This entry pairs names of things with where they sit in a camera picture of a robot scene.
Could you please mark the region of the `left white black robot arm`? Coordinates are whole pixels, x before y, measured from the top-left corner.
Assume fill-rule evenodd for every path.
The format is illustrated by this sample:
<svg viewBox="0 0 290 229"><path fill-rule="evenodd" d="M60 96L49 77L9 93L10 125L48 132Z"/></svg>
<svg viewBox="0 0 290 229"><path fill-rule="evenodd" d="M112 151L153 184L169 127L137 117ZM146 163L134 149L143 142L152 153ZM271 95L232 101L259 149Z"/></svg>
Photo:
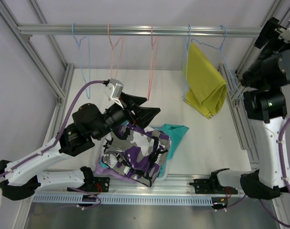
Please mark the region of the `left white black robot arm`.
<svg viewBox="0 0 290 229"><path fill-rule="evenodd" d="M143 107L147 101L144 97L122 93L119 101L121 105L113 104L105 112L95 104L84 104L72 114L73 123L64 125L46 146L14 162L1 160L2 195L17 201L39 190L93 191L97 181L91 168L83 166L56 172L47 171L47 168L93 148L94 140L101 140L124 122L145 128L161 111L157 107Z"/></svg>

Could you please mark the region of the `lilac purple trousers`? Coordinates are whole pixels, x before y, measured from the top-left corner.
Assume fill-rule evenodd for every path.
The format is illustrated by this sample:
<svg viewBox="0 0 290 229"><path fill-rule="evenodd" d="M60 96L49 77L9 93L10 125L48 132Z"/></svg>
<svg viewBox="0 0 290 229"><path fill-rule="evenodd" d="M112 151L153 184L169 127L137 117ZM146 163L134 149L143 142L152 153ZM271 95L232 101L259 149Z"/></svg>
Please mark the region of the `lilac purple trousers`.
<svg viewBox="0 0 290 229"><path fill-rule="evenodd" d="M116 173L115 171L113 171L112 169L110 169L108 167L102 167L100 164L96 164L96 168L95 168L94 173L97 174L97 175L105 175L105 176L108 176L108 177L115 177L115 178L118 178L120 180L124 180L124 181L127 181L129 183L132 183L132 184L136 184L137 183L133 179L126 178L126 177L123 177L123 176L119 175L118 173Z"/></svg>

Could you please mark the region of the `olive yellow trousers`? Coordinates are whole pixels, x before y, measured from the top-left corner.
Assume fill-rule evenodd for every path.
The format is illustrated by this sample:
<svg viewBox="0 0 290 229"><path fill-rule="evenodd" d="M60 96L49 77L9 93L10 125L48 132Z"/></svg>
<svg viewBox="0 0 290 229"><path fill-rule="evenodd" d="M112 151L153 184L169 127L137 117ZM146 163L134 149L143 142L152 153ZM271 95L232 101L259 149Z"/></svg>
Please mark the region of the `olive yellow trousers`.
<svg viewBox="0 0 290 229"><path fill-rule="evenodd" d="M184 67L187 91L183 100L207 119L219 113L227 96L227 83L194 43L188 50Z"/></svg>

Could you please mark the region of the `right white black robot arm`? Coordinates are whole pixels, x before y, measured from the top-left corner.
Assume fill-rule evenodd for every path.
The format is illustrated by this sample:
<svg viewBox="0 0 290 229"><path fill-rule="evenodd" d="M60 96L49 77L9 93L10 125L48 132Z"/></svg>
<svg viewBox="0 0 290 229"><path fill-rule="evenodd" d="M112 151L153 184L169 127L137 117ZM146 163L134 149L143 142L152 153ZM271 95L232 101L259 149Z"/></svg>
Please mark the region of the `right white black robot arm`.
<svg viewBox="0 0 290 229"><path fill-rule="evenodd" d="M283 86L290 84L290 28L270 18L262 28L255 47L261 52L243 73L241 84L247 117L255 134L259 168L211 173L209 187L215 193L226 187L238 188L250 198L270 200L290 192L290 166L285 143L289 123Z"/></svg>

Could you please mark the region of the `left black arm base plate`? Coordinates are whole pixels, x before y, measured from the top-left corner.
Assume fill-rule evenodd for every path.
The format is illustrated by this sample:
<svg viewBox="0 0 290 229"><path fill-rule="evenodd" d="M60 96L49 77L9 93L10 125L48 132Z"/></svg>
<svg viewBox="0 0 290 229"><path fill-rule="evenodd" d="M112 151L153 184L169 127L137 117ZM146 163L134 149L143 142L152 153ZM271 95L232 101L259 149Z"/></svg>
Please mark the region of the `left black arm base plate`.
<svg viewBox="0 0 290 229"><path fill-rule="evenodd" d="M77 189L86 192L108 193L110 184L110 177L94 177L92 183L84 183Z"/></svg>

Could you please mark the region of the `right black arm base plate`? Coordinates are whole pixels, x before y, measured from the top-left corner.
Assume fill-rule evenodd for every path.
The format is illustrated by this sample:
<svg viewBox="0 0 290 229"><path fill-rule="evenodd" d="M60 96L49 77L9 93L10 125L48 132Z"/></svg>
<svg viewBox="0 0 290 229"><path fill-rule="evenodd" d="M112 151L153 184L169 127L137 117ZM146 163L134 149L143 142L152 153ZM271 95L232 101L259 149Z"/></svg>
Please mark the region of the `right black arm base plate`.
<svg viewBox="0 0 290 229"><path fill-rule="evenodd" d="M194 188L195 194L218 194L221 196L224 195L227 198L238 194L237 189L221 186L219 182L214 179L194 179L189 185Z"/></svg>

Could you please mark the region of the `pink wire hanger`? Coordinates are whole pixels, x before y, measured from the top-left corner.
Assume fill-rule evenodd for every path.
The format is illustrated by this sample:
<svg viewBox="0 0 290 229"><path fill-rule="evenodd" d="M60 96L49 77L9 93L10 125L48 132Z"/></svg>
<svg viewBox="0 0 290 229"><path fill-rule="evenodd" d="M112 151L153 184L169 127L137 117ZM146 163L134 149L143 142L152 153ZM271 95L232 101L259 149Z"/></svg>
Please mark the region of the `pink wire hanger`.
<svg viewBox="0 0 290 229"><path fill-rule="evenodd" d="M151 56L150 56L149 86L148 86L148 94L147 94L148 101L150 100L150 94L151 94L154 71L155 71L155 63L157 59L157 53L158 53L159 41L160 41L159 36L157 37L153 36L153 26L151 26L150 37L151 37Z"/></svg>
<svg viewBox="0 0 290 229"><path fill-rule="evenodd" d="M119 36L118 40L116 42L113 42L111 38L111 24L109 23L107 25L107 37L111 46L110 79L117 79L119 67L121 65L121 57L122 57L122 52L123 52L125 36ZM120 51L119 51L119 56L118 56L118 61L117 61L117 67L116 69L114 69L115 56L116 56L115 52L116 52L116 47L118 45L120 45Z"/></svg>

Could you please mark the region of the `purple white patterned trousers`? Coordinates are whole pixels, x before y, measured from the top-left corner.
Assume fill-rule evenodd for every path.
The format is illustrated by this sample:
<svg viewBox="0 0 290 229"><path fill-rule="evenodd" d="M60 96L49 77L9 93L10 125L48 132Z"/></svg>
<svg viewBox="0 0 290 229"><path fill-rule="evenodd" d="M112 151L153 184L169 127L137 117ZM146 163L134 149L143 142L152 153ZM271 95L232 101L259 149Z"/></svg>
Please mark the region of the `purple white patterned trousers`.
<svg viewBox="0 0 290 229"><path fill-rule="evenodd" d="M151 187L167 160L171 143L163 131L126 123L105 137L100 163L120 177Z"/></svg>

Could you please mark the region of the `teal trousers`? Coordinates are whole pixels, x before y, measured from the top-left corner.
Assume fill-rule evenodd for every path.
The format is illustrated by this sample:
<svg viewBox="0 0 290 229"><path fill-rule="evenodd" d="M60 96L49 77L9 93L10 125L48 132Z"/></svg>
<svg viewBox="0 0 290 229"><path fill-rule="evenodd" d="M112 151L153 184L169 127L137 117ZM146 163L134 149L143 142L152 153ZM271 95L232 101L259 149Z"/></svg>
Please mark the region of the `teal trousers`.
<svg viewBox="0 0 290 229"><path fill-rule="evenodd" d="M170 151L168 153L167 160L173 158L176 149L178 148L183 137L189 130L189 128L184 125L170 125L170 124L164 124L161 127L151 127L151 128L163 131L166 135L168 135L171 138L172 143Z"/></svg>

